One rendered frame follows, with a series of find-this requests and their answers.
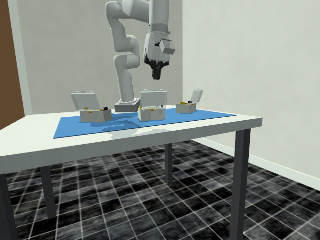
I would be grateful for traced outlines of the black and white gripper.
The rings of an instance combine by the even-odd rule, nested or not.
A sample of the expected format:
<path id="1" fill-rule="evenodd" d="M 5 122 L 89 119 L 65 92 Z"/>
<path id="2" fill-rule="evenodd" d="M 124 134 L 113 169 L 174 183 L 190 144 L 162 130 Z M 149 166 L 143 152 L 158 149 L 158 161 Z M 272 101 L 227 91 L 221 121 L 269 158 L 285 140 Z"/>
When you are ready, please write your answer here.
<path id="1" fill-rule="evenodd" d="M 150 65 L 153 80 L 160 80 L 161 70 L 164 66 L 169 66 L 170 61 L 170 54 L 162 53 L 160 46 L 155 46 L 160 43 L 161 39 L 170 40 L 168 34 L 161 31 L 150 32 L 145 39 L 144 63 Z"/>

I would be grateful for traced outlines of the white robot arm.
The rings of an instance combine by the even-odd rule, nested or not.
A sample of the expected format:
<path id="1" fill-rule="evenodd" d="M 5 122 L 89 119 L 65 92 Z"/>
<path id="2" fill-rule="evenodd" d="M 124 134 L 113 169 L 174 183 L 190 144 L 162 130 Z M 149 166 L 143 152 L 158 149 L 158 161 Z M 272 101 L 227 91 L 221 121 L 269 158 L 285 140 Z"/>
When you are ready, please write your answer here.
<path id="1" fill-rule="evenodd" d="M 133 35 L 126 35 L 125 26 L 119 19 L 134 19 L 149 24 L 150 32 L 169 31 L 169 0 L 116 0 L 105 5 L 105 15 L 110 25 L 113 47 L 116 52 L 131 52 L 117 55 L 113 59 L 120 97 L 120 104 L 132 104 L 137 101 L 131 74 L 127 71 L 140 66 L 139 42 Z M 155 46 L 163 54 L 173 55 L 176 48 L 171 40 L 161 39 Z"/>

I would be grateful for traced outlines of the blue bench mat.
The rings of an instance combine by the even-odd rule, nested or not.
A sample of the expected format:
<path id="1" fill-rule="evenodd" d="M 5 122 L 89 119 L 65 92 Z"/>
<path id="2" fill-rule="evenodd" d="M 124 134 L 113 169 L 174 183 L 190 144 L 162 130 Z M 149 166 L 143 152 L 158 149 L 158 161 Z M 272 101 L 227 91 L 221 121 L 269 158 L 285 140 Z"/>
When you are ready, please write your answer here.
<path id="1" fill-rule="evenodd" d="M 99 133 L 163 126 L 170 124 L 233 117 L 237 115 L 196 110 L 192 113 L 176 113 L 176 108 L 165 109 L 165 119 L 140 121 L 139 113 L 112 113 L 112 120 L 81 122 L 81 116 L 61 117 L 53 139 L 92 135 Z"/>

